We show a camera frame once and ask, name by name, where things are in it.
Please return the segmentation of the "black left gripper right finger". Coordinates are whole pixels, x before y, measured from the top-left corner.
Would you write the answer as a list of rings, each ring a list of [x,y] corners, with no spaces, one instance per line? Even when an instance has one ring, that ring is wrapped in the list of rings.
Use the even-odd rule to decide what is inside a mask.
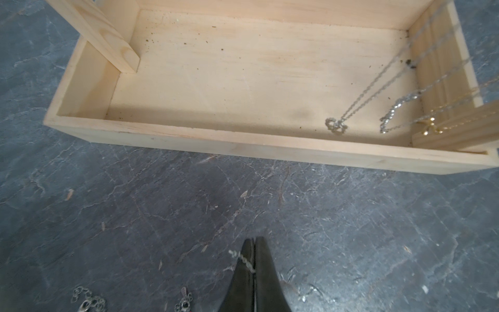
[[[291,312],[264,237],[255,240],[255,271],[256,311]]]

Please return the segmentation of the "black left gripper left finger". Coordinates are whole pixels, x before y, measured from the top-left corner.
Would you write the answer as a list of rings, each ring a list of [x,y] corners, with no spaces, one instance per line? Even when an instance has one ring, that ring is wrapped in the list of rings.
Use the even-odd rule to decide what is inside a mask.
[[[229,289],[223,299],[220,312],[254,311],[255,291],[255,243],[246,239],[240,251],[230,250],[229,254],[237,260]]]

